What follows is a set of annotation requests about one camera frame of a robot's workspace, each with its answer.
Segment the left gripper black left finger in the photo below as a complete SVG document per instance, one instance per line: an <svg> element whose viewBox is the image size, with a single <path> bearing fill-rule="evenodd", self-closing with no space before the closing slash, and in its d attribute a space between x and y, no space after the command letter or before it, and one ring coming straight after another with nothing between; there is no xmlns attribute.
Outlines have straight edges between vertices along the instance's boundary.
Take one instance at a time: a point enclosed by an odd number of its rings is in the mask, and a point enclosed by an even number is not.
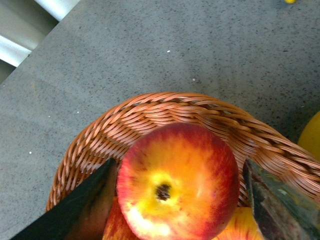
<svg viewBox="0 0 320 240"><path fill-rule="evenodd" d="M113 204L117 163L109 158L14 240L100 240Z"/></svg>

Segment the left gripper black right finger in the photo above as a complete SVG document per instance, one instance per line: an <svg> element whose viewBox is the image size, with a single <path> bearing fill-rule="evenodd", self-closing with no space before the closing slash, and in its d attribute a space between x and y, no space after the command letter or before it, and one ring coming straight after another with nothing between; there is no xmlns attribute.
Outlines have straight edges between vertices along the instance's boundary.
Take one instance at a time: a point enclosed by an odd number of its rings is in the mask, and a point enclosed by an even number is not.
<svg viewBox="0 0 320 240"><path fill-rule="evenodd" d="M247 159L242 176L253 217L266 240L318 240L320 204Z"/></svg>

